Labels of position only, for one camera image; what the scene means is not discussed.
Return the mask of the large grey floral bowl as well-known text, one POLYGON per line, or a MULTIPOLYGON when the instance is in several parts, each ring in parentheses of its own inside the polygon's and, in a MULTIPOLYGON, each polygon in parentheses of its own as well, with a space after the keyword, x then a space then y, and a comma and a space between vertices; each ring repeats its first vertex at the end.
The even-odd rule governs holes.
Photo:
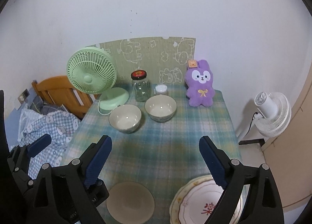
POLYGON ((126 181, 110 189, 106 207, 119 223, 146 223, 154 213, 155 201, 145 186, 126 181))

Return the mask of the blue checkered blanket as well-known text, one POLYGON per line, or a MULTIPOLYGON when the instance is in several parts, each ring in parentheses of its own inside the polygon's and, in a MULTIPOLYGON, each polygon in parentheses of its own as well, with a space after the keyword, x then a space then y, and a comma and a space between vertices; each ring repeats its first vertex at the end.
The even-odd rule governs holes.
POLYGON ((51 143, 38 155, 30 159, 28 176, 35 179, 44 163, 60 166, 63 154, 78 129, 80 119, 74 114, 58 110, 42 115, 25 107, 19 118, 17 142, 9 145, 13 149, 16 145, 24 146, 33 143, 44 134, 51 136, 51 143))

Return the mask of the wooden bed headboard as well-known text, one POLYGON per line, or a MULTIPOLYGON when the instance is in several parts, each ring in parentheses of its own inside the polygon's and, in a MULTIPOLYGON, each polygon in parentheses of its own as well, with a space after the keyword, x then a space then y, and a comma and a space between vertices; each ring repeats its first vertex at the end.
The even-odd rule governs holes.
POLYGON ((87 94, 73 87, 67 76, 55 76, 38 83, 32 82, 36 94, 48 104, 61 106, 79 119, 83 119, 99 94, 87 94))

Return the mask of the blue floral bowl middle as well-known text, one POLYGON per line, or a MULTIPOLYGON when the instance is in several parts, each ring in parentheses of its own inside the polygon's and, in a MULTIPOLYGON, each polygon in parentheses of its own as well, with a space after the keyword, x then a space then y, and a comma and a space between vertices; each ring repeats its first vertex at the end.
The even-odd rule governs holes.
POLYGON ((136 131, 142 118, 141 110, 135 105, 122 105, 109 115, 110 125, 124 134, 136 131))

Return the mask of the blue floral bowl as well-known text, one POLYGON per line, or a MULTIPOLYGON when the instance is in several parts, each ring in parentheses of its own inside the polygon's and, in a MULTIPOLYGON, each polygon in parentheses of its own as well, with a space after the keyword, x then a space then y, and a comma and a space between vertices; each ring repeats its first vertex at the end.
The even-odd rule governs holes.
POLYGON ((144 106, 146 112, 155 122, 169 121, 177 110, 176 101, 167 95, 156 95, 149 98, 144 106))
POLYGON ((109 115, 110 125, 124 134, 136 131, 142 118, 141 110, 135 105, 122 105, 109 115))

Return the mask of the plaid green tablecloth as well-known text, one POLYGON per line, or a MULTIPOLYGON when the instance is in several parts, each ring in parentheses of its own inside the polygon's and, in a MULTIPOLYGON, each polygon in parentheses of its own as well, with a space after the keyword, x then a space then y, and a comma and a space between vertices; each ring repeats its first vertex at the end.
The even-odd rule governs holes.
POLYGON ((92 105, 74 133, 61 163, 78 158, 89 145, 107 135, 112 151, 100 173, 107 188, 123 181, 147 187, 155 200, 150 223, 169 223, 169 207, 177 191, 188 181, 209 170, 199 152, 198 142, 208 136, 230 158, 241 158, 234 126, 223 95, 216 91, 211 107, 190 107, 186 87, 170 85, 168 94, 177 103, 174 116, 157 123, 147 114, 144 103, 139 128, 123 134, 109 124, 109 117, 92 105))

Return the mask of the white clip fan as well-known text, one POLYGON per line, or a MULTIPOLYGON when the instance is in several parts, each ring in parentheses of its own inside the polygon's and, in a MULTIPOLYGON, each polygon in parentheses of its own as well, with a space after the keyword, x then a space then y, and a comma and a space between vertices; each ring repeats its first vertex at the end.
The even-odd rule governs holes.
POLYGON ((254 98, 254 104, 261 114, 255 122, 261 135, 274 138, 285 131, 291 120, 291 105, 283 93, 261 92, 254 98))

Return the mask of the blue floral bowl right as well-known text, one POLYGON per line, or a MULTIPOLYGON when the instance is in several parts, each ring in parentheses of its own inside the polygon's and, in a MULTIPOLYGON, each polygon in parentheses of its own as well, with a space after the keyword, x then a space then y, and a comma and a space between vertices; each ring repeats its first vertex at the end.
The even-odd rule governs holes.
POLYGON ((149 98, 144 106, 146 112, 155 122, 169 121, 177 110, 176 101, 167 95, 156 95, 149 98))

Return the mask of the green desk fan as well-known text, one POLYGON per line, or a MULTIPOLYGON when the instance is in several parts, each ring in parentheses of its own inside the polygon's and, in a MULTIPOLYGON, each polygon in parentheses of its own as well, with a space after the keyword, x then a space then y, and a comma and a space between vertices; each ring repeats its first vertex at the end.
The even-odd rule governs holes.
POLYGON ((89 46, 76 51, 67 63, 67 77, 79 91, 99 95, 98 112, 107 116, 129 99, 129 92, 116 87, 117 68, 105 50, 89 46))

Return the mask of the glass jar black lid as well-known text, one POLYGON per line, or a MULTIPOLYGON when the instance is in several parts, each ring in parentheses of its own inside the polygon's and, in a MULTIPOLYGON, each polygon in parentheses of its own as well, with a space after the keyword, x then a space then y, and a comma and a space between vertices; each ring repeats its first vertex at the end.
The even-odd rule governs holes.
POLYGON ((132 87, 137 102, 145 102, 150 98, 150 85, 147 72, 136 70, 131 73, 132 87))

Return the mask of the cotton swab container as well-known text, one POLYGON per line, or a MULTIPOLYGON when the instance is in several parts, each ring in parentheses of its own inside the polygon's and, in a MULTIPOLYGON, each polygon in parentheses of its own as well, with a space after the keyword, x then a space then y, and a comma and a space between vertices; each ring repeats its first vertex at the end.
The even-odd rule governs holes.
POLYGON ((168 95, 168 87, 165 84, 157 84, 154 89, 155 95, 168 95))

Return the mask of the purple plush bunny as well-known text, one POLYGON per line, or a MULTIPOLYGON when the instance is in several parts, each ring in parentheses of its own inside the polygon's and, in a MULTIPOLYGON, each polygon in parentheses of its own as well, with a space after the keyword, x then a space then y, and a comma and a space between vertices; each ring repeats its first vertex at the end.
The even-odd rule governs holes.
POLYGON ((189 60, 184 80, 187 85, 186 96, 191 107, 213 105, 213 73, 206 60, 189 60))

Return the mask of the wall socket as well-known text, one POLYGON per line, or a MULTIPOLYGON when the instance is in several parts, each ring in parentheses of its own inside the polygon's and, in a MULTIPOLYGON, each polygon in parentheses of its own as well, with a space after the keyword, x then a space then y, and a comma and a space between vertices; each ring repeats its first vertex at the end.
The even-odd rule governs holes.
POLYGON ((30 95, 30 93, 29 93, 28 89, 25 89, 18 97, 20 104, 23 104, 29 95, 30 95))

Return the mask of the green cartoon wall mat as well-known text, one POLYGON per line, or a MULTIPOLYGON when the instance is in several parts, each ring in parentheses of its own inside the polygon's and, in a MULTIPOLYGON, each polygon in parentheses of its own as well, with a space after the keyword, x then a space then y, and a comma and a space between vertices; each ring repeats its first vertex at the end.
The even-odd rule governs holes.
POLYGON ((152 84, 184 84, 187 62, 194 58, 193 37, 140 37, 94 44, 113 56, 117 84, 130 84, 143 69, 152 84))

